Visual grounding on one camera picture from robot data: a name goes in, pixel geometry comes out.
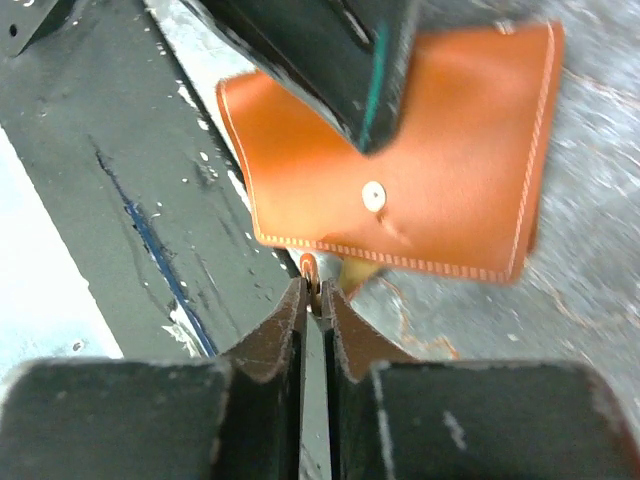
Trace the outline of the brown leather card holder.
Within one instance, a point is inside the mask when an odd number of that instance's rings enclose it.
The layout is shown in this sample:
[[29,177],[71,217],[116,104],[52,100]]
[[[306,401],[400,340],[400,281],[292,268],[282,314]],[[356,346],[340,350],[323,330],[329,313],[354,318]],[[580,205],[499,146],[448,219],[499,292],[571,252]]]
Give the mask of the brown leather card holder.
[[513,281],[535,242],[563,57],[559,22],[420,35],[397,135],[371,156],[263,72],[220,81],[255,238]]

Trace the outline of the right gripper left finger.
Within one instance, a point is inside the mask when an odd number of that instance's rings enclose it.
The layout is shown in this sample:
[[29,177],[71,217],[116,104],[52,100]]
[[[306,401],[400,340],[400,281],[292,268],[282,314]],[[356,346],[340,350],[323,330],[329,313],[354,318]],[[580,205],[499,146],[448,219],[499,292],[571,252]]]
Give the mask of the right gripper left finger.
[[5,479],[294,479],[307,284],[227,352],[41,359],[2,383]]

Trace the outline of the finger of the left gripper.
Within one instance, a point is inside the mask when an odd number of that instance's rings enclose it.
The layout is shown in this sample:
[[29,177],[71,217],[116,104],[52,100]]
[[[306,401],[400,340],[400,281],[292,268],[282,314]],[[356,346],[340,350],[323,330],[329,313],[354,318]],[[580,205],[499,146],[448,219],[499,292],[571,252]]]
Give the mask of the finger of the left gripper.
[[186,7],[363,154],[395,137],[417,1],[199,0]]

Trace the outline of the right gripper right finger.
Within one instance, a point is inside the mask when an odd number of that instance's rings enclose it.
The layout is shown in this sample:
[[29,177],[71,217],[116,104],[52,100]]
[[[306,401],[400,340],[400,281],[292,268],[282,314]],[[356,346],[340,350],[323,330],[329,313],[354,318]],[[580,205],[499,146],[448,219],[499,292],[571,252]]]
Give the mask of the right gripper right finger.
[[336,479],[635,479],[614,392],[572,361],[422,361],[322,286]]

